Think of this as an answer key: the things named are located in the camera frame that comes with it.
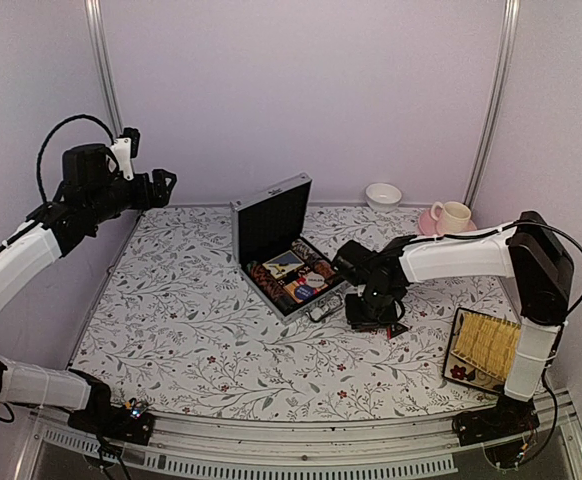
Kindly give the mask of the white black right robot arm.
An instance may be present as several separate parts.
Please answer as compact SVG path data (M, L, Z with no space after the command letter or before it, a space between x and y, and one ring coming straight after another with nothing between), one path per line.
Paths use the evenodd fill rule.
M410 287L456 278L492 278L516 305L520 335L505 375L506 397L488 415L488 427L508 436L523 424L541 376L557 352L572 312L575 265L564 246L568 235L547 224L536 211L512 222L463 233L403 235L381 250L350 240L333 265L354 292L345 298L346 318L354 329L400 322Z

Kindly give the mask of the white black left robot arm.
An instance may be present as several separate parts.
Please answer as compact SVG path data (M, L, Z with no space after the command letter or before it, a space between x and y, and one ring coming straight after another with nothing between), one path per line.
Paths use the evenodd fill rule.
M66 257L101 223L127 209L145 211L166 206L176 185L175 174L155 169L127 180L117 174L104 185L75 187L62 183L54 200L27 216L0 245L0 312L39 273ZM119 426L119 412L102 397L98 380L68 370L55 370L0 356L0 403L49 405L79 410L99 434Z

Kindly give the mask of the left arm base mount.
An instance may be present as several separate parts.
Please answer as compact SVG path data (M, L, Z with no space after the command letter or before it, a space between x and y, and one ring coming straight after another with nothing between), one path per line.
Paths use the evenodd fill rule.
M96 377L70 369L86 381L90 393L86 407L69 414L69 427L104 439L147 446L153 433L155 416L143 401L132 398L121 406L111 403L111 389Z

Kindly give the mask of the aluminium poker case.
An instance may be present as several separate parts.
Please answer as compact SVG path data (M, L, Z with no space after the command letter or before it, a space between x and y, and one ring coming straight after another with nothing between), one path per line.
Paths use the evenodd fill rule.
M289 179L266 187L249 197L230 203L233 258L247 284L265 302L283 324L289 324L307 315L318 321L343 305L341 292L344 280L335 272L332 263L308 238L302 235L308 208L312 179L300 173ZM305 284L305 275L314 272L304 261L304 266L276 281L294 300L288 310L279 310L268 295L251 279L247 265L263 265L287 250L295 240L302 240L323 256L336 273L333 281L304 302L293 296L294 289Z

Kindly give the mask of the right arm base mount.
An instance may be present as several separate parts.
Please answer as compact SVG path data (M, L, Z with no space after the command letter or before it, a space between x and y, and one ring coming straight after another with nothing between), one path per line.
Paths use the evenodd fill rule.
M452 419L452 431L461 446L532 433L540 426L534 400L519 401L500 396L495 406L464 411Z

